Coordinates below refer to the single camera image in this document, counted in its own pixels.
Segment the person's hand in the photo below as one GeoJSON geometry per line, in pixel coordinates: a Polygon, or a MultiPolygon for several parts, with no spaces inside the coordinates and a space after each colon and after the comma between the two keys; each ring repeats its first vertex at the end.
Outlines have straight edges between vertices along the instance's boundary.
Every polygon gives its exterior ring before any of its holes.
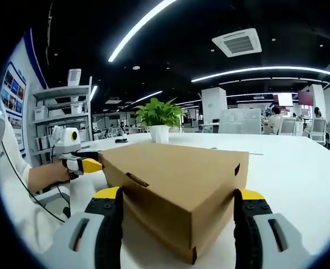
{"type": "Polygon", "coordinates": [[[57,181],[68,181],[70,180],[69,170],[63,165],[62,160],[57,161],[53,164],[54,176],[57,181]]]}

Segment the ceiling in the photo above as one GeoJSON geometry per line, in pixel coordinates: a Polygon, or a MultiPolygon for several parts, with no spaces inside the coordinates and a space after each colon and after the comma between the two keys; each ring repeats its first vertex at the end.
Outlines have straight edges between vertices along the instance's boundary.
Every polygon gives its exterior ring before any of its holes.
{"type": "MultiPolygon", "coordinates": [[[[156,96],[160,100],[177,97],[176,103],[181,103],[198,100],[198,93],[210,87],[220,86],[227,95],[239,95],[297,92],[313,83],[303,78],[330,83],[330,76],[283,70],[191,82],[194,78],[248,67],[302,66],[330,71],[330,0],[322,6],[307,0],[177,0],[143,26],[114,62],[108,62],[126,33],[160,2],[89,0],[74,4],[54,0],[48,64],[45,49],[49,2],[33,28],[35,52],[48,86],[66,85],[68,70],[81,68],[81,84],[87,84],[92,76],[93,84],[99,86],[91,105],[92,112],[101,113],[103,109],[116,111],[126,101],[136,101],[157,91],[162,91],[156,96]],[[248,28],[256,29],[262,52],[228,58],[212,42],[214,37],[248,28]],[[258,77],[269,79],[243,81],[258,77]],[[221,84],[235,80],[240,82],[221,84]],[[110,98],[122,102],[106,105],[110,98]]],[[[253,98],[229,98],[228,103],[235,104],[237,100],[253,98]]]]}

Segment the box lid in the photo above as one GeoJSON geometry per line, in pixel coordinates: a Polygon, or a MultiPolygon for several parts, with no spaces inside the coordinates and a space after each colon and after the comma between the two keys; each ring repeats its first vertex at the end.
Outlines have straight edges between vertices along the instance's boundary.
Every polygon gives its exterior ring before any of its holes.
{"type": "Polygon", "coordinates": [[[228,184],[232,189],[235,177],[247,178],[249,156],[248,152],[160,143],[137,143],[101,154],[122,173],[133,174],[151,192],[187,211],[219,186],[228,184]]]}

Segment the white sleeve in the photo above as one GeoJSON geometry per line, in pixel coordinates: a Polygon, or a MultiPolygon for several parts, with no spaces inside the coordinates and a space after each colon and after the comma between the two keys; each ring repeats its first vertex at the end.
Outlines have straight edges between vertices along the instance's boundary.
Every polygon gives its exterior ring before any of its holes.
{"type": "Polygon", "coordinates": [[[4,144],[4,149],[7,151],[7,154],[9,156],[10,161],[12,162],[12,165],[17,170],[21,178],[28,185],[29,170],[31,169],[31,166],[22,158],[19,152],[18,143],[13,132],[13,127],[11,126],[7,117],[5,119],[5,122],[6,122],[6,127],[2,140],[4,144]]]}
{"type": "Polygon", "coordinates": [[[268,119],[268,126],[273,127],[273,125],[274,125],[274,117],[270,116],[268,119]]]}

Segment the wall poster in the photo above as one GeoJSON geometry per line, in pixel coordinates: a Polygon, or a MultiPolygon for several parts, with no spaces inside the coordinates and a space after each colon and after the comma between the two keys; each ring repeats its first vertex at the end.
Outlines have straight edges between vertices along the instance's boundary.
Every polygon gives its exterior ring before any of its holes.
{"type": "Polygon", "coordinates": [[[6,107],[8,120],[13,127],[18,147],[21,152],[24,148],[22,131],[23,99],[26,88],[26,81],[19,70],[12,62],[9,63],[2,83],[1,98],[6,107]]]}

